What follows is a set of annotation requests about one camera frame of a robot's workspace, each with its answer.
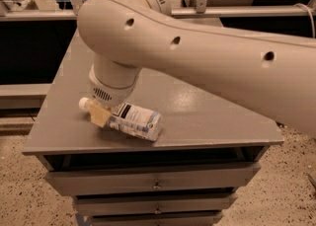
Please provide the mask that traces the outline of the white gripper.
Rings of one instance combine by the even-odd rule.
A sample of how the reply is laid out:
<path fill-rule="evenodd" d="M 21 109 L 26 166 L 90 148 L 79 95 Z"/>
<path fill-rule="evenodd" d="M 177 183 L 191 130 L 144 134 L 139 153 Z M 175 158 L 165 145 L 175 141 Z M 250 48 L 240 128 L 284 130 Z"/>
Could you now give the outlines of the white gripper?
<path fill-rule="evenodd" d="M 91 94 L 91 121 L 104 127 L 112 114 L 112 109 L 123 103 L 135 88 L 138 69 L 124 67 L 116 63 L 97 66 L 93 64 L 89 73 Z"/>

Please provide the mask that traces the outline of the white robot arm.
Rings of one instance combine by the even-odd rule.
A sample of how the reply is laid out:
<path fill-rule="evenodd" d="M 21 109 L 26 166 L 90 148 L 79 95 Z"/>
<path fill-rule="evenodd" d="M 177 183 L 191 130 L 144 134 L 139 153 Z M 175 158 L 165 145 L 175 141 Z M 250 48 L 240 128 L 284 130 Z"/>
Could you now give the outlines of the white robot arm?
<path fill-rule="evenodd" d="M 149 68 L 316 135 L 312 38 L 177 20 L 168 0 L 87 0 L 77 22 L 95 53 L 92 92 L 107 106 L 123 102 Z"/>

